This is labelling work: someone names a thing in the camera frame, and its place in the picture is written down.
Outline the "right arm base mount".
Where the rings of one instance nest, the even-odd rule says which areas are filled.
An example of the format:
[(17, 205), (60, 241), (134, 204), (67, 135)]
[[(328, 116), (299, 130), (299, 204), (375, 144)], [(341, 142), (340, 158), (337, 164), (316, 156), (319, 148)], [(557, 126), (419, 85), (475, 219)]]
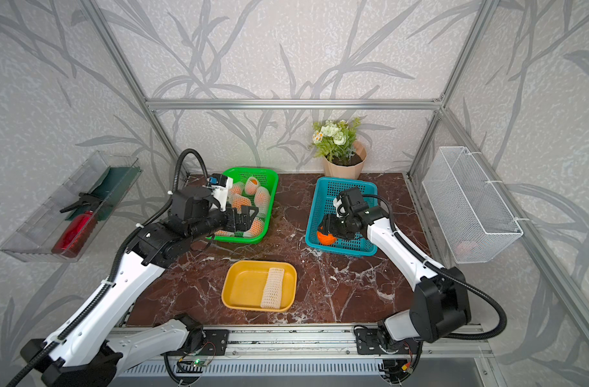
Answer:
[(413, 339), (392, 340), (378, 327), (355, 325), (353, 328), (358, 355), (415, 355), (420, 342)]

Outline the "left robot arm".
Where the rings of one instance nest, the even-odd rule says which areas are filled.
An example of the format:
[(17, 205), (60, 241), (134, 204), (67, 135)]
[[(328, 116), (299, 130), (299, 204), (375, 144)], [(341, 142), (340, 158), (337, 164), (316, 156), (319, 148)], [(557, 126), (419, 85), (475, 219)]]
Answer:
[(46, 338), (26, 343), (20, 352), (26, 365), (8, 385), (19, 385), (36, 370), (47, 386), (107, 386), (157, 354), (191, 347), (196, 328), (187, 315), (135, 335), (129, 343), (114, 344), (107, 338), (138, 296), (194, 242), (220, 231), (247, 232), (260, 213), (253, 205), (234, 206), (233, 179), (223, 174), (204, 174), (204, 185), (180, 188), (180, 170), (188, 155), (205, 165), (193, 148), (181, 152), (167, 202), (125, 238), (108, 276), (71, 318)]

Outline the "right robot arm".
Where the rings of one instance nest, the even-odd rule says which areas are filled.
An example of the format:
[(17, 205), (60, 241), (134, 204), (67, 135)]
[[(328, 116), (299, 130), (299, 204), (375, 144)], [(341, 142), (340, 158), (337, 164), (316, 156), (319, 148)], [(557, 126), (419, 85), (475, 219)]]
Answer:
[[(488, 340), (507, 327), (504, 308), (487, 293), (470, 285), (460, 269), (446, 268), (417, 247), (399, 229), (386, 199), (364, 194), (358, 188), (343, 190), (333, 200), (335, 212), (323, 217), (317, 229), (320, 240), (352, 240), (361, 235), (381, 250), (406, 278), (413, 291), (409, 310), (378, 323), (379, 339), (385, 343), (418, 339)], [(456, 330), (471, 322), (469, 295), (485, 301), (498, 316), (491, 330), (460, 334)]]

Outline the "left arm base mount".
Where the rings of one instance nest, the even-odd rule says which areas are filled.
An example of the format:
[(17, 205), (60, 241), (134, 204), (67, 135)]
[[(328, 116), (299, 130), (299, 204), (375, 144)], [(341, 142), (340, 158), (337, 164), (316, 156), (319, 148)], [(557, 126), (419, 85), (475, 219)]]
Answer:
[(206, 329), (203, 324), (188, 314), (175, 317), (183, 323), (187, 337), (183, 341), (180, 352), (201, 356), (224, 356), (230, 331), (227, 329)]

